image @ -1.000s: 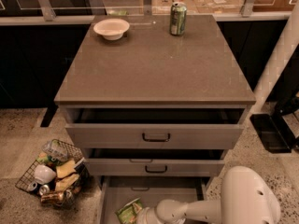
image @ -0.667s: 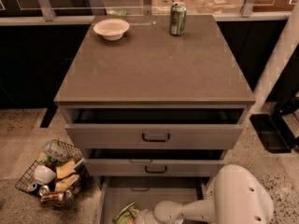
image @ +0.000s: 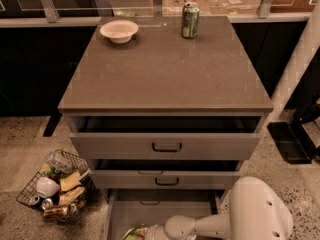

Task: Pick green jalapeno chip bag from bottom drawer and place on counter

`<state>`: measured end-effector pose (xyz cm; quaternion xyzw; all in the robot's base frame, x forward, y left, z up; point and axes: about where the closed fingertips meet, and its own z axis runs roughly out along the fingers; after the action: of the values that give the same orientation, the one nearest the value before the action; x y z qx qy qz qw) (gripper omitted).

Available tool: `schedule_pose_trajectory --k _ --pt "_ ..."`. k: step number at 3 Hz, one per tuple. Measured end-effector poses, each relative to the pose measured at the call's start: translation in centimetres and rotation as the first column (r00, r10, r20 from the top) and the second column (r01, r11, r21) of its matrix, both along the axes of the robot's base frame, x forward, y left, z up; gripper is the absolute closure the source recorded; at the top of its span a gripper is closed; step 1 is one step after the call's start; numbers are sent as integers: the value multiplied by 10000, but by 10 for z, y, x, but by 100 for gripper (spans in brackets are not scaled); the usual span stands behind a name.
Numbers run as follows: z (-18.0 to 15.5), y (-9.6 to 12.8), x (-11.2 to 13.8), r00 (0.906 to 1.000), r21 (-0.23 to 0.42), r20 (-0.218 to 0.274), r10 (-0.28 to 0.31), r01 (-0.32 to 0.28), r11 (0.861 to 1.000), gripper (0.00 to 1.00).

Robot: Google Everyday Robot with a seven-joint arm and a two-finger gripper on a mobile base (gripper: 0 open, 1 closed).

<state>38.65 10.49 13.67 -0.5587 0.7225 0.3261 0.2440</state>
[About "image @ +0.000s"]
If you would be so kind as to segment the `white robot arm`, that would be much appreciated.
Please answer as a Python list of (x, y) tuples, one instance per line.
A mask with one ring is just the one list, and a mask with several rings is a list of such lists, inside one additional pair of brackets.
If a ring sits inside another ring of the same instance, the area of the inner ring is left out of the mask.
[[(318, 3), (286, 65), (272, 95), (269, 121), (279, 118), (320, 47)], [(264, 181), (240, 178), (230, 190), (228, 213), (202, 218), (171, 216), (162, 225), (148, 228), (145, 240), (192, 240), (196, 236), (229, 240), (288, 240), (293, 218), (282, 200)]]

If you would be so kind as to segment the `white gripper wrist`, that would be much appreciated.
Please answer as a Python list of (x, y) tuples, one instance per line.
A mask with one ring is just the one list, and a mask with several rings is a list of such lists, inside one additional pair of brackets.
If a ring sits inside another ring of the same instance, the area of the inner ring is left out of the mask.
[(144, 240), (167, 240), (162, 225), (153, 225), (151, 227), (143, 227), (136, 230), (138, 236), (144, 236)]

